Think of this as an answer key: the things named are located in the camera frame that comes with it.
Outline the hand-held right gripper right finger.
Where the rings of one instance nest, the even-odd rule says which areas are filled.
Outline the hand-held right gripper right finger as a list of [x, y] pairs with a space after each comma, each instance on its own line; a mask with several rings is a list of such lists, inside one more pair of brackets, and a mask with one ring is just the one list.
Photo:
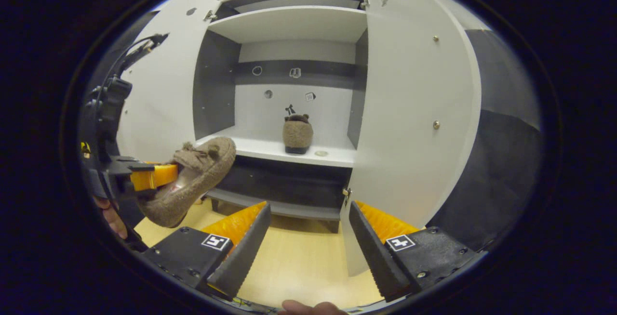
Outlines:
[[359, 201], [349, 207], [349, 222], [386, 302], [441, 286], [485, 256], [440, 227], [417, 229]]

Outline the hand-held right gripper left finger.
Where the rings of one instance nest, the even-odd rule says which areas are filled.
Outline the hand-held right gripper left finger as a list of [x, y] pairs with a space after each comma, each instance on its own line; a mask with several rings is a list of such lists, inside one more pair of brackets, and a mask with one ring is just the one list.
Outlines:
[[180, 227], [141, 255], [188, 287], [233, 300], [270, 223], [270, 204], [262, 201], [200, 230]]

